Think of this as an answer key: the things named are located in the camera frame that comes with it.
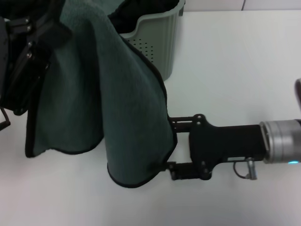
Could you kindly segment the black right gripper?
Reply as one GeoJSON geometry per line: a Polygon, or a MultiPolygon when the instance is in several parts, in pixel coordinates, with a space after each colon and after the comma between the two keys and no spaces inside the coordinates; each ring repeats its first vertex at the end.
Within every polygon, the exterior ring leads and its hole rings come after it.
{"type": "Polygon", "coordinates": [[[202,114],[190,117],[170,117],[176,133],[189,133],[192,163],[167,162],[163,171],[171,179],[209,180],[213,169],[221,163],[244,162],[248,158],[262,161],[266,155],[259,125],[217,127],[202,114]]]}

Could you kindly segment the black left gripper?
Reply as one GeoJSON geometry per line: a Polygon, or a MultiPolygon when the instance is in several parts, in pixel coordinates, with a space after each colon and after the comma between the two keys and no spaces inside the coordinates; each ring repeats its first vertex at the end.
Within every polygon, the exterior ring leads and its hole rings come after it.
{"type": "Polygon", "coordinates": [[[61,47],[71,37],[72,32],[67,26],[47,16],[9,20],[8,31],[5,19],[1,18],[0,106],[13,111],[17,116],[24,114],[33,92],[50,66],[50,48],[61,47]],[[11,38],[26,44],[12,64],[8,33],[11,38]]]}

